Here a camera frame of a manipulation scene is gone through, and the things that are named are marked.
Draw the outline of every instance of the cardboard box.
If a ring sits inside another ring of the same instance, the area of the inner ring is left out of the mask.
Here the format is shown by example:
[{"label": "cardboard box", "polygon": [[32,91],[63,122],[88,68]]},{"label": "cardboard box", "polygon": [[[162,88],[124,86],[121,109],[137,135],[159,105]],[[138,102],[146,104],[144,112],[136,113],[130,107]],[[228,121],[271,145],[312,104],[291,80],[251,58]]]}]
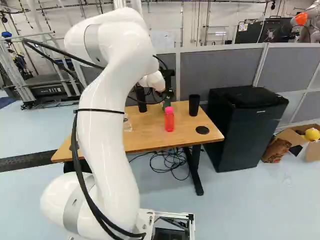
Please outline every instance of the cardboard box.
[{"label": "cardboard box", "polygon": [[320,161],[320,140],[308,141],[296,133],[296,131],[301,131],[304,133],[310,128],[315,128],[320,131],[320,125],[318,124],[294,126],[278,133],[275,139],[283,139],[290,142],[292,144],[290,152],[296,157],[305,159],[307,163]]}]

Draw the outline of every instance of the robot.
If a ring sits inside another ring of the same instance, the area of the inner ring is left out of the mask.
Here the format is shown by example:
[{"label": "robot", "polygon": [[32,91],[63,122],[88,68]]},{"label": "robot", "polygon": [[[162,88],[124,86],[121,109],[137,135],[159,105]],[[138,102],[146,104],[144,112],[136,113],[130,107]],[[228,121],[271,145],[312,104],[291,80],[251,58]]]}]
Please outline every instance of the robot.
[{"label": "robot", "polygon": [[123,7],[88,18],[66,33],[64,44],[69,53],[105,67],[81,94],[74,137],[92,170],[83,173],[88,195],[109,226],[116,227],[109,233],[102,227],[75,172],[47,186],[40,200],[42,212],[77,240],[150,240],[157,218],[181,226],[193,240],[193,214],[140,209],[137,182],[123,146],[123,113],[132,87],[139,82],[158,92],[165,89],[142,16]]},{"label": "robot", "polygon": [[317,43],[320,41],[320,0],[316,0],[304,12],[290,21],[293,27],[305,26],[300,31],[298,43]]}]

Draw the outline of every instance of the cubicle wall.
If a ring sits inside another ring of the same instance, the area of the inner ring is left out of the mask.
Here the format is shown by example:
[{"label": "cubicle wall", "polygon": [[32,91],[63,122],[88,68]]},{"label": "cubicle wall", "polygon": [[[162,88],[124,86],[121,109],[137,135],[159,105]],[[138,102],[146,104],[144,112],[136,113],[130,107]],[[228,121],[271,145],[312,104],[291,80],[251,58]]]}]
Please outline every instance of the cubicle wall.
[{"label": "cubicle wall", "polygon": [[[209,89],[253,85],[267,88],[289,100],[280,126],[320,118],[320,44],[177,47],[159,49],[157,55],[170,69],[175,69],[172,87],[177,100],[200,94],[205,104]],[[94,79],[99,73],[91,71],[90,74]],[[154,99],[149,95],[147,101]],[[128,99],[126,104],[136,103]]]}]

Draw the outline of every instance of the clear plastic bottle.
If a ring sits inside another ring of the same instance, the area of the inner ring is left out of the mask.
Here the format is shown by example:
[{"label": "clear plastic bottle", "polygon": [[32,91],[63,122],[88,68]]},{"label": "clear plastic bottle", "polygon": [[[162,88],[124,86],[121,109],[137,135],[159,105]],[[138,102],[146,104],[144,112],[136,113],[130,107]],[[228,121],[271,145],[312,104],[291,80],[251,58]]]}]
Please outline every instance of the clear plastic bottle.
[{"label": "clear plastic bottle", "polygon": [[175,129],[175,115],[173,106],[167,106],[164,110],[164,129],[167,132],[173,132]]}]

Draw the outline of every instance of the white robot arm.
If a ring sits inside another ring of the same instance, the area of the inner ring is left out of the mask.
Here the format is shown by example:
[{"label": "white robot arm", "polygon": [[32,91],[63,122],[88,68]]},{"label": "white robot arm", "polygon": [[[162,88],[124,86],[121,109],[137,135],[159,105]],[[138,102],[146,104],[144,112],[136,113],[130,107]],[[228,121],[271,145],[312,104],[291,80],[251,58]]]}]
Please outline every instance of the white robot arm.
[{"label": "white robot arm", "polygon": [[[83,91],[79,110],[123,112],[127,95],[138,81],[159,92],[164,90],[165,81],[153,57],[155,50],[148,29],[132,8],[88,18],[73,26],[64,42],[71,54],[106,66]],[[83,174],[90,197],[114,224],[127,232],[141,232],[135,230],[140,229],[140,195],[123,146],[123,115],[79,111],[76,123],[79,148],[92,170],[92,174]],[[77,236],[114,239],[96,221],[74,172],[59,176],[45,189],[41,209],[49,219]]]},{"label": "white robot arm", "polygon": [[300,31],[299,43],[320,41],[320,0],[315,0],[310,7],[291,19],[292,26],[305,26]]}]

